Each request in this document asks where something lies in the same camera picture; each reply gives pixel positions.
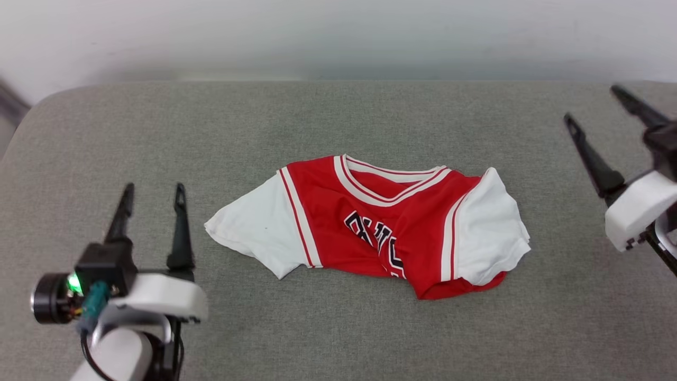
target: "t-shirt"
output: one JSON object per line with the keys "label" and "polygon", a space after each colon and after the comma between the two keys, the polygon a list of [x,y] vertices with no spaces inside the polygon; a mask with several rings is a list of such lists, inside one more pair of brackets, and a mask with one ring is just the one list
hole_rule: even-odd
{"label": "t-shirt", "polygon": [[421,299],[494,287],[530,250],[494,168],[394,171],[347,155],[291,163],[204,226],[279,279],[335,268],[406,279]]}

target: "gray fabric surface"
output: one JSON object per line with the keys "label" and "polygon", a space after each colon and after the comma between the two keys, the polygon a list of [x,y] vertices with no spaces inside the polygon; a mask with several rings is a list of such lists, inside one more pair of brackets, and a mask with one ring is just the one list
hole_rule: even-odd
{"label": "gray fabric surface", "polygon": [[[673,380],[677,279],[648,248],[617,253],[562,124],[571,111],[626,175],[649,166],[609,84],[134,83],[34,107],[0,162],[0,378],[65,380],[73,326],[28,309],[107,229],[126,182],[140,267],[171,245],[185,184],[210,319],[183,331],[184,380]],[[677,85],[630,89],[677,115]],[[494,166],[532,251],[496,289],[419,301],[398,279],[299,268],[278,281],[202,223],[291,162],[348,153],[381,167]]]}

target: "clothing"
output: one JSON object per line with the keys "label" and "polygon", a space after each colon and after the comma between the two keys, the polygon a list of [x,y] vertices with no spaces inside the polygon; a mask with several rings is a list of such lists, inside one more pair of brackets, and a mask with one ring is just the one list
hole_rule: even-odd
{"label": "clothing", "polygon": [[336,268],[407,279],[422,299],[494,287],[530,250],[494,168],[393,171],[347,155],[287,165],[205,228],[280,279],[300,264]]}

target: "cable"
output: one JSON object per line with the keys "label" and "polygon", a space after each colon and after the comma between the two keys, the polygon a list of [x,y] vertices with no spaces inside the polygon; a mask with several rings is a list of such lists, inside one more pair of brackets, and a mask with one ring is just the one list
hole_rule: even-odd
{"label": "cable", "polygon": [[179,365],[176,368],[176,372],[174,373],[174,380],[179,381],[179,377],[181,377],[181,367],[183,367],[183,354],[184,354],[184,348],[183,348],[183,340],[181,339],[181,336],[179,336]]}
{"label": "cable", "polygon": [[97,374],[97,376],[103,378],[105,381],[115,381],[112,378],[108,377],[104,373],[104,371],[101,370],[101,368],[96,365],[94,362],[94,359],[91,357],[91,353],[89,352],[89,346],[87,345],[87,332],[83,332],[80,335],[80,346],[83,349],[83,355],[85,356],[85,361],[89,364],[89,366],[94,369],[94,372]]}
{"label": "cable", "polygon": [[[176,368],[176,372],[174,372],[175,381],[179,381],[179,377],[181,376],[181,368],[183,367],[183,357],[185,355],[185,348],[183,347],[183,340],[181,339],[181,336],[179,336],[178,345],[179,345],[179,364]],[[104,371],[101,370],[101,368],[98,365],[96,365],[96,362],[94,361],[94,359],[91,356],[91,353],[89,352],[89,346],[87,345],[87,332],[83,332],[80,335],[80,346],[82,347],[83,355],[85,356],[85,361],[94,370],[97,376],[101,377],[105,381],[115,381],[107,374],[105,374]]]}

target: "v-neck collar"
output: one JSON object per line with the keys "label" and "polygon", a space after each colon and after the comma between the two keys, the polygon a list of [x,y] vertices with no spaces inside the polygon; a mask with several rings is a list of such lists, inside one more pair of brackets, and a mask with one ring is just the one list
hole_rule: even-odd
{"label": "v-neck collar", "polygon": [[[334,157],[334,170],[346,191],[365,203],[382,207],[396,205],[402,200],[430,188],[442,181],[451,172],[446,166],[434,167],[427,171],[395,171],[353,159],[348,155]],[[351,171],[366,172],[390,181],[413,182],[413,184],[394,197],[384,197],[357,181]]]}

